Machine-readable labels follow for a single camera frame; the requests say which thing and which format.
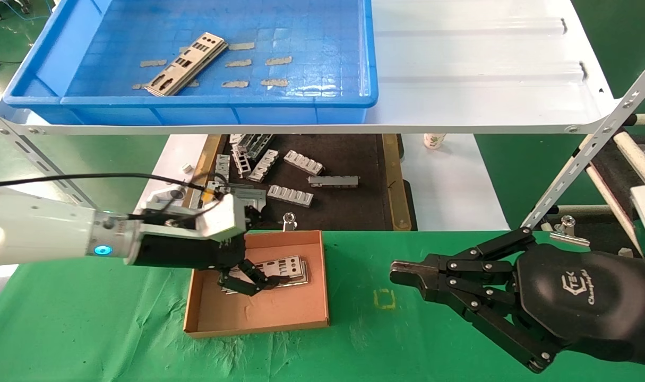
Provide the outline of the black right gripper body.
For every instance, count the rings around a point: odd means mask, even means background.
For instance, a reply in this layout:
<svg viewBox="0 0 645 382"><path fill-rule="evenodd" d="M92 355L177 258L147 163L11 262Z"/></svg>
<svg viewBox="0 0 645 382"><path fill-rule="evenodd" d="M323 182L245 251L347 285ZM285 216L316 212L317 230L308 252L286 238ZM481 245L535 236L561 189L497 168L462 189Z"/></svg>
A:
<svg viewBox="0 0 645 382"><path fill-rule="evenodd" d="M538 244L517 257L521 319L564 349L645 365L645 263Z"/></svg>

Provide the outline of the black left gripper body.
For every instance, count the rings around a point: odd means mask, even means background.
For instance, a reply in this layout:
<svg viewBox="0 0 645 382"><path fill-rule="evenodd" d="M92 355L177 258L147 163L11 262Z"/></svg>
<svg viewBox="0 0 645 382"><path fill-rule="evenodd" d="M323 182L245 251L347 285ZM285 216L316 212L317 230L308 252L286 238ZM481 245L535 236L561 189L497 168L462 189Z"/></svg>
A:
<svg viewBox="0 0 645 382"><path fill-rule="evenodd" d="M246 256L243 235L224 241L195 240L163 236L142 239L133 266L230 270Z"/></svg>

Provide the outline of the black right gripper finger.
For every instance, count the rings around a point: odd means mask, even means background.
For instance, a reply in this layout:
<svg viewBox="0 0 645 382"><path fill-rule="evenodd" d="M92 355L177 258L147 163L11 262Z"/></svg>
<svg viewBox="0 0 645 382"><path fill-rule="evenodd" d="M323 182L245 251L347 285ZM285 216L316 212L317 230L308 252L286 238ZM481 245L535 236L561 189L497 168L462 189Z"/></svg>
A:
<svg viewBox="0 0 645 382"><path fill-rule="evenodd" d="M420 263L393 261L390 280L395 284L429 284L439 276L453 276L482 284L504 284L514 272L507 258L534 245L532 231L519 228L456 255L427 254Z"/></svg>
<svg viewBox="0 0 645 382"><path fill-rule="evenodd" d="M531 372L543 372L559 351L554 343L538 340L507 320L514 309L514 298L511 302L496 300L482 285L453 276L391 276L390 280L416 288L427 302L450 307Z"/></svg>

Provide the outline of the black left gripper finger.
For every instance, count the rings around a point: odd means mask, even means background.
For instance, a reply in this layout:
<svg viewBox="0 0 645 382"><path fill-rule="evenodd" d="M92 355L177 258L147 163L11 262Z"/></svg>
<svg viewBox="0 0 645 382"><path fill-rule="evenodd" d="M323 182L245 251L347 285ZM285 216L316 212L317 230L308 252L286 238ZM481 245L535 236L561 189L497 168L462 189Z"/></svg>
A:
<svg viewBox="0 0 645 382"><path fill-rule="evenodd" d="M242 280L237 276L230 275L228 270L221 271L220 276L218 278L218 285L221 286L223 289L226 289L229 291L242 293L249 297L252 297L253 295L261 292L262 289L245 288L246 282L247 281Z"/></svg>
<svg viewBox="0 0 645 382"><path fill-rule="evenodd" d="M245 283L245 288L249 289L274 289L283 284L283 276L267 276L264 271L256 267L249 259L243 259L237 264L237 267L249 281Z"/></svg>

